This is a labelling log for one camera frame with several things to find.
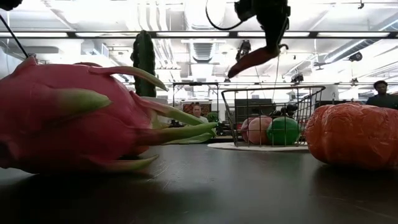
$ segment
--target desk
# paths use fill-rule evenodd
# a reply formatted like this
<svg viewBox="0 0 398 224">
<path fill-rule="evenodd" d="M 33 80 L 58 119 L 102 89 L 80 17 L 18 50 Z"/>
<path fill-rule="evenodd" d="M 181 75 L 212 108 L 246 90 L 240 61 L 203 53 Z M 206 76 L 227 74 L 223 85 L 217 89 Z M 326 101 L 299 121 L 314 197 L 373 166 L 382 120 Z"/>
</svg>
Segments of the desk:
<svg viewBox="0 0 398 224">
<path fill-rule="evenodd" d="M 398 223 L 398 174 L 338 170 L 306 152 L 155 147 L 140 174 L 0 170 L 1 223 Z"/>
</svg>

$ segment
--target white placemat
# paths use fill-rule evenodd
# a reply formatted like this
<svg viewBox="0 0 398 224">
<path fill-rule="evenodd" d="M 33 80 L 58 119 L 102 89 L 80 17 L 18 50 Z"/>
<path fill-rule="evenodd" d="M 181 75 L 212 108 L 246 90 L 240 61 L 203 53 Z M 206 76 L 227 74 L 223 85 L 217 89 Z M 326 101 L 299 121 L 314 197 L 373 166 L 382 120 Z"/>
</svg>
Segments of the white placemat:
<svg viewBox="0 0 398 224">
<path fill-rule="evenodd" d="M 308 150 L 308 146 L 235 146 L 233 142 L 224 142 L 224 143 L 213 143 L 207 145 L 213 149 L 227 149 L 227 150 L 242 150 L 242 151 L 263 151 L 263 152 L 282 152 L 282 151 L 305 151 Z"/>
</svg>

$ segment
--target black wire basket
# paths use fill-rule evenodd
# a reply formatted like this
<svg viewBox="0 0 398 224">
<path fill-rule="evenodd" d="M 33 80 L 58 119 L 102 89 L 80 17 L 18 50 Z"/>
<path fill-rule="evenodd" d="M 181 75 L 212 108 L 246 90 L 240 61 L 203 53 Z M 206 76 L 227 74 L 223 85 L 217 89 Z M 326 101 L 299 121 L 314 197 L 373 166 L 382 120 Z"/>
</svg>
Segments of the black wire basket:
<svg viewBox="0 0 398 224">
<path fill-rule="evenodd" d="M 226 116 L 235 146 L 303 146 L 305 125 L 321 102 L 325 86 L 289 86 L 274 88 L 233 89 L 221 92 Z M 254 91 L 288 91 L 289 100 L 249 99 Z M 237 99 L 244 92 L 246 98 Z M 228 104 L 226 93 L 234 93 L 234 105 Z"/>
</svg>

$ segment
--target white ceiling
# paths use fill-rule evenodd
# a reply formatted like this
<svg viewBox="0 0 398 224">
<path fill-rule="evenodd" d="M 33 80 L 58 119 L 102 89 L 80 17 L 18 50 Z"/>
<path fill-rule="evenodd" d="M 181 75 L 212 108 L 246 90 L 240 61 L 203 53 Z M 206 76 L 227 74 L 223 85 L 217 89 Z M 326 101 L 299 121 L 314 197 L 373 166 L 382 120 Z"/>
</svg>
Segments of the white ceiling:
<svg viewBox="0 0 398 224">
<path fill-rule="evenodd" d="M 24 0 L 21 6 L 17 9 L 6 13 L 1 11 L 0 14 L 9 19 L 9 25 L 14 31 L 33 31 L 33 30 L 51 30 L 51 31 L 135 31 L 142 28 L 148 30 L 156 30 L 164 25 L 167 30 L 181 31 L 189 30 L 190 26 L 185 22 L 185 3 L 193 4 L 193 8 L 197 10 L 190 12 L 188 15 L 192 16 L 191 20 L 197 19 L 204 25 L 209 23 L 205 19 L 204 2 L 205 0 L 125 0 L 125 1 L 110 1 L 110 0 L 75 0 L 75 1 L 46 1 L 46 0 Z M 222 5 L 218 6 L 217 1 L 209 0 L 210 16 L 212 18 L 219 17 L 222 22 L 222 27 L 229 27 L 238 22 L 238 18 L 234 12 L 233 1 L 224 0 L 227 2 L 225 11 Z M 146 20 L 142 19 L 145 11 L 134 9 L 134 2 L 138 2 L 138 8 L 146 7 Z M 165 4 L 165 17 L 161 19 L 162 8 L 155 11 L 156 16 L 151 16 L 151 4 L 157 2 Z M 396 0 L 363 0 L 365 3 L 362 9 L 358 9 L 359 1 L 349 0 L 290 0 L 289 4 L 292 7 L 292 15 L 290 16 L 290 30 L 327 30 L 327 31 L 375 31 L 379 30 L 380 26 L 389 19 L 390 21 L 398 20 L 398 2 Z M 6 28 L 0 26 L 0 30 L 4 31 Z M 261 31 L 259 24 L 255 18 L 248 20 L 235 30 L 257 30 Z M 193 50 L 190 49 L 190 44 L 183 44 L 181 40 L 156 40 L 158 44 L 164 44 L 167 48 L 166 52 L 172 55 L 174 59 L 171 62 L 173 65 L 178 65 L 181 69 L 176 71 L 158 70 L 159 77 L 164 82 L 172 82 L 173 78 L 176 81 L 193 80 L 196 78 L 206 78 L 206 82 L 222 82 L 224 74 L 229 67 L 235 63 L 236 49 L 239 47 L 242 39 L 226 39 L 224 43 L 215 44 L 216 50 L 211 63 L 217 65 L 207 65 L 206 67 L 191 66 L 188 64 L 192 62 L 191 54 Z M 282 82 L 282 77 L 286 82 L 290 82 L 290 75 L 301 72 L 305 75 L 305 82 L 350 82 L 354 77 L 359 77 L 359 82 L 372 83 L 379 79 L 385 79 L 388 82 L 398 82 L 398 77 L 395 78 L 398 70 L 395 65 L 397 58 L 397 50 L 393 49 L 398 44 L 396 40 L 380 40 L 365 49 L 360 50 L 363 54 L 363 59 L 360 62 L 349 62 L 340 60 L 330 65 L 324 65 L 323 70 L 317 70 L 313 63 L 318 60 L 314 55 L 326 55 L 335 51 L 339 47 L 347 44 L 352 40 L 342 39 L 289 39 L 282 42 L 288 44 L 290 49 L 282 53 L 279 59 L 273 59 L 269 63 L 246 70 L 234 78 L 232 82 Z M 22 44 L 31 52 L 38 53 L 38 58 L 48 60 L 52 63 L 73 63 L 81 58 L 81 48 L 83 40 L 40 40 L 40 39 L 22 39 Z M 134 39 L 107 39 L 107 40 L 86 40 L 83 45 L 100 46 L 104 44 L 110 49 L 110 57 L 112 60 L 121 64 L 131 65 L 129 59 Z M 265 45 L 265 40 L 252 39 L 250 40 L 252 50 Z M 14 52 L 21 53 L 20 50 L 13 45 L 9 45 Z M 59 52 L 46 53 L 41 51 L 38 47 L 55 47 Z M 163 54 L 160 49 L 158 60 L 167 60 L 169 58 Z M 103 63 L 104 66 L 112 66 L 112 63 L 106 63 L 105 60 L 99 57 L 92 56 L 88 58 L 84 56 L 84 60 L 92 60 L 98 63 Z M 298 71 L 293 71 L 297 65 L 305 63 L 306 66 L 300 66 Z M 387 64 L 392 64 L 388 69 L 379 68 Z M 350 86 L 341 85 L 341 91 L 347 90 Z M 192 98 L 194 96 L 188 95 L 188 91 L 181 91 L 177 98 Z M 359 88 L 360 93 L 371 91 L 371 86 L 366 85 Z"/>
</svg>

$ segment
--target dragon fruit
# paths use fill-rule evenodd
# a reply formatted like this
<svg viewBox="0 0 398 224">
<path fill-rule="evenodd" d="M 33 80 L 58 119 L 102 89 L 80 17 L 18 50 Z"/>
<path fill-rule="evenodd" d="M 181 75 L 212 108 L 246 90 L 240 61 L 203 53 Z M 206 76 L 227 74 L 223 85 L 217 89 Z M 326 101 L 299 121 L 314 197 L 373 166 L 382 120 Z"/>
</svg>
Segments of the dragon fruit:
<svg viewBox="0 0 398 224">
<path fill-rule="evenodd" d="M 111 76 L 118 73 L 167 90 L 138 68 L 38 65 L 35 58 L 27 58 L 0 80 L 0 167 L 33 174 L 129 172 L 158 156 L 130 161 L 120 160 L 123 156 L 215 135 L 211 129 L 216 123 L 203 124 L 171 106 L 143 100 Z M 189 126 L 167 128 L 158 115 Z"/>
</svg>

